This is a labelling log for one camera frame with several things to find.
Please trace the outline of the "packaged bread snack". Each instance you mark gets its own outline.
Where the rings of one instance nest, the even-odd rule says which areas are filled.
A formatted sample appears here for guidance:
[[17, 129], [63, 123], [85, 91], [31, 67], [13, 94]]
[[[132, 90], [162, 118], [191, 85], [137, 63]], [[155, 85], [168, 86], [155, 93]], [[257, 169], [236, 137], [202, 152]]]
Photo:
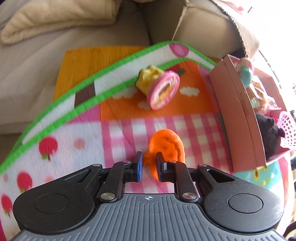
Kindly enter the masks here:
[[252, 80], [246, 91], [253, 109], [263, 111], [281, 110], [274, 98], [267, 94], [260, 81]]

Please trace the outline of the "black plush toy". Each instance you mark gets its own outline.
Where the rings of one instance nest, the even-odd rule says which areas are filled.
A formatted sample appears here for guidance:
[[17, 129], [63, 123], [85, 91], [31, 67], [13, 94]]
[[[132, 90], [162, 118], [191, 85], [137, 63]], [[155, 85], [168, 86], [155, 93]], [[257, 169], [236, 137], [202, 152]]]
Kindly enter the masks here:
[[265, 158], [268, 161], [276, 154], [280, 147], [281, 138], [285, 138], [285, 132], [276, 125], [273, 118], [262, 114], [256, 114], [255, 117], [261, 133]]

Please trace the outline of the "pink cardboard box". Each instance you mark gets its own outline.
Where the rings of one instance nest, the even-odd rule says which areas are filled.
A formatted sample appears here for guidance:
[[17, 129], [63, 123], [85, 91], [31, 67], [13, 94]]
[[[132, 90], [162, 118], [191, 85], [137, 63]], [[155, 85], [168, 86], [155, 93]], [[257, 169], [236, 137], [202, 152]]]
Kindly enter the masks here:
[[209, 74], [222, 113], [234, 172], [263, 167], [289, 152], [280, 147], [275, 155], [265, 158], [255, 112], [235, 69], [238, 62], [238, 58], [227, 55]]

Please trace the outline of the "orange plastic pumpkin half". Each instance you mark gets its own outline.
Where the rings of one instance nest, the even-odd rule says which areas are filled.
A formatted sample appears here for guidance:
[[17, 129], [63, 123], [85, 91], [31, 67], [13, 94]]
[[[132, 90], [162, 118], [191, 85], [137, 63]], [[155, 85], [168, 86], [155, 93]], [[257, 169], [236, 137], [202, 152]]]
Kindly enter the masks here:
[[172, 130], [157, 131], [149, 141], [148, 151], [144, 154], [143, 164], [149, 166], [152, 176], [158, 181], [157, 153], [161, 152], [165, 161], [185, 163], [185, 149], [181, 138]]

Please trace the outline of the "beige folded blanket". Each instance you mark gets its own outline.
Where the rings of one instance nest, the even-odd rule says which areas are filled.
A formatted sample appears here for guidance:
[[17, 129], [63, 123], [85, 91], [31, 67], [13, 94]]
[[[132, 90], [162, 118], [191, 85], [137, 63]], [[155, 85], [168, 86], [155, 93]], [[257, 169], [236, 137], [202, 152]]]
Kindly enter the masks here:
[[4, 25], [1, 42], [11, 45], [71, 27], [112, 25], [120, 4], [121, 1], [28, 1]]

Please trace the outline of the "colourful play mat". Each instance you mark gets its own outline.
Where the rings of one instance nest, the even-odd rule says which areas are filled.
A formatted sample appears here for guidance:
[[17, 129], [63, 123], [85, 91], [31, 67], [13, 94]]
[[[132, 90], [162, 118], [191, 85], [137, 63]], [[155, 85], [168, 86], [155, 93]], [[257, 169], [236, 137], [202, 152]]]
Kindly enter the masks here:
[[[180, 87], [153, 111], [136, 87], [154, 64], [180, 75]], [[90, 76], [55, 101], [21, 135], [1, 165], [1, 240], [19, 233], [15, 199], [33, 187], [94, 163], [110, 167], [147, 152], [151, 137], [170, 129], [182, 140], [187, 166], [201, 163], [232, 173], [222, 115], [209, 72], [215, 63], [178, 42], [162, 42]]]

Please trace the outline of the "pink round cup toy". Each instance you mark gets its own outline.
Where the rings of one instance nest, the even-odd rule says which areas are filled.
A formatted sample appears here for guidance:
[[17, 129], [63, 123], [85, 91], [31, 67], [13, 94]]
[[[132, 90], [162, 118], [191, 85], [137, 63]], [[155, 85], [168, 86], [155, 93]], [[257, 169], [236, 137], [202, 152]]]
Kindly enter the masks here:
[[164, 71], [150, 65], [140, 70], [135, 85], [147, 97], [150, 108], [158, 110], [174, 98], [179, 89], [180, 77], [174, 71]]

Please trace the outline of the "pink plastic strainer toy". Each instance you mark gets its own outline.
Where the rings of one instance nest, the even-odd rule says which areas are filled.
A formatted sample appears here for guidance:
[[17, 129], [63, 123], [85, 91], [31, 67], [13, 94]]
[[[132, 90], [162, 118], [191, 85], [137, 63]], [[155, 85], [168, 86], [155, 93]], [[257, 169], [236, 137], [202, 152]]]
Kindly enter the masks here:
[[285, 136], [281, 138], [280, 146], [295, 151], [295, 120], [291, 114], [287, 111], [281, 111], [276, 125], [285, 133]]

